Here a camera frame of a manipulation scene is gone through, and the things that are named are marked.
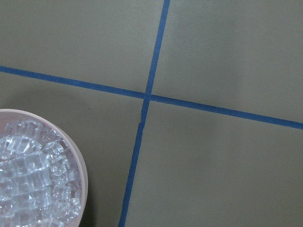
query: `white bowl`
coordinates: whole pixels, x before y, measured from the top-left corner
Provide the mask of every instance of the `white bowl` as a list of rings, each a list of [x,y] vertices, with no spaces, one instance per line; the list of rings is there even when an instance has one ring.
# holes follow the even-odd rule
[[[13,109],[0,109],[0,133],[4,132],[5,126],[7,123],[13,123],[15,121],[22,121],[26,119],[34,119],[36,121],[39,121],[43,123],[44,125],[48,126],[51,129],[56,130],[60,134],[60,136],[64,139],[64,141],[68,144],[68,146],[71,149],[71,152],[73,153],[80,172],[80,177],[81,177],[81,198],[80,198],[80,203],[81,203],[81,210],[79,212],[79,215],[77,218],[75,218],[71,223],[67,224],[66,227],[78,227],[83,215],[83,211],[85,208],[85,203],[87,199],[87,193],[88,193],[88,175],[87,175],[87,170],[85,166],[85,162],[83,159],[82,154],[80,153],[79,148],[77,145],[72,141],[72,139],[65,133],[63,132],[59,127],[56,125],[50,123],[46,119],[39,117],[35,114],[22,111],[22,110],[13,110]]]

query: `blue line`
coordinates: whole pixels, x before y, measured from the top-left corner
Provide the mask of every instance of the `blue line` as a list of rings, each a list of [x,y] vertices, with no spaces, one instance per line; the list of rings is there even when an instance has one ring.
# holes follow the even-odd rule
[[[258,122],[266,122],[266,123],[270,123],[270,124],[277,124],[277,125],[282,125],[282,126],[296,128],[296,129],[303,129],[303,123],[299,123],[299,122],[293,122],[293,121],[289,121],[289,120],[279,119],[279,118],[275,118],[275,117],[268,117],[268,116],[263,116],[263,115],[259,115],[259,114],[254,114],[254,113],[252,114],[252,113],[247,113],[247,112],[242,112],[242,111],[237,111],[237,110],[231,110],[231,109],[226,109],[226,108],[212,106],[212,105],[193,103],[193,102],[174,99],[174,98],[167,98],[167,97],[162,97],[162,96],[151,95],[151,101],[178,105],[178,106],[188,107],[188,108],[197,109],[197,110],[204,110],[204,111],[208,111],[208,112],[212,112],[212,113],[218,113],[218,114],[220,113],[220,114],[224,114],[224,115],[250,119],[250,120],[254,120],[254,121],[258,121]]]
[[[123,204],[122,204],[122,212],[121,212],[121,217],[120,217],[118,227],[125,226],[125,221],[126,221],[126,216],[127,216],[128,206],[129,206],[129,200],[130,200],[131,194],[132,194],[134,176],[135,176],[135,172],[136,172],[136,167],[137,167],[137,162],[138,162],[138,157],[139,157],[139,152],[140,152],[140,147],[141,147],[141,142],[142,142],[143,130],[145,127],[146,117],[147,117],[147,113],[148,113],[148,107],[150,104],[152,86],[153,86],[153,82],[154,82],[155,75],[156,75],[158,59],[159,59],[161,44],[162,44],[162,40],[163,40],[164,29],[165,29],[165,23],[166,23],[168,10],[169,10],[169,2],[170,2],[170,0],[164,0],[164,3],[163,3],[161,18],[160,18],[160,22],[159,22],[159,28],[158,28],[158,32],[157,32],[156,43],[155,43],[155,47],[154,47],[154,51],[153,51],[153,55],[152,55],[151,67],[150,67],[150,72],[149,72],[149,76],[148,76],[148,80],[147,80],[147,84],[146,84],[145,96],[144,96],[144,101],[143,101],[142,110],[141,110],[141,122],[138,125],[136,140],[135,140],[135,144],[134,144],[134,151],[133,151],[133,155],[132,155],[132,162],[131,162],[131,166],[129,168],[129,174],[128,174],[128,178],[127,178],[125,194],[124,194]]]
[[[141,98],[141,99],[144,98],[144,93],[142,93],[142,92],[131,91],[131,90],[110,87],[110,86],[105,86],[105,85],[100,85],[100,84],[93,84],[93,83],[88,83],[88,82],[75,80],[75,79],[56,77],[56,76],[46,75],[46,74],[37,73],[37,72],[30,72],[30,71],[25,71],[25,70],[9,68],[9,67],[5,67],[5,66],[0,66],[0,71],[5,72],[5,73],[23,76],[23,77],[41,79],[41,80],[51,81],[51,82],[60,83],[60,84],[88,88],[88,89],[97,90],[97,91],[105,91],[105,92],[119,94],[119,95],[123,95],[123,96],[130,96],[130,97]]]
[[[252,113],[247,113],[247,112],[242,112],[242,111],[237,111],[237,110],[231,110],[231,109],[226,109],[226,108],[212,106],[212,105],[199,104],[199,103],[194,103],[194,102],[189,102],[189,101],[184,101],[184,100],[179,100],[179,99],[174,99],[174,98],[168,98],[168,97],[163,97],[163,96],[149,95],[149,96],[145,97],[146,94],[142,93],[142,92],[131,91],[131,90],[126,90],[126,89],[121,89],[121,88],[116,88],[116,87],[109,87],[109,86],[99,85],[99,84],[93,84],[93,83],[83,82],[83,81],[75,80],[75,79],[56,77],[56,76],[46,75],[46,74],[42,74],[42,73],[19,70],[19,69],[4,67],[4,66],[0,66],[0,72],[10,73],[10,74],[34,78],[34,79],[41,79],[41,80],[46,80],[46,81],[51,81],[51,82],[55,82],[55,83],[76,86],[76,87],[83,87],[83,88],[97,90],[97,91],[104,91],[104,92],[119,94],[119,95],[123,95],[123,96],[130,96],[130,97],[135,97],[135,98],[140,98],[140,99],[146,98],[146,99],[150,99],[151,101],[160,102],[160,103],[167,103],[167,104],[171,104],[171,105],[178,105],[178,106],[183,106],[183,107],[187,107],[187,108],[203,110],[203,111],[208,111],[208,112],[218,113],[218,114],[220,113],[220,114],[224,114],[224,115],[240,117],[240,118],[250,119],[250,120],[259,121],[259,122],[266,122],[266,123],[270,123],[270,124],[277,124],[277,125],[282,125],[282,126],[296,128],[296,129],[303,129],[303,123],[300,123],[300,122],[293,122],[293,121],[289,121],[289,120],[268,117],[268,116],[263,116],[263,115],[259,115],[259,114],[254,114],[254,113],[252,114]]]

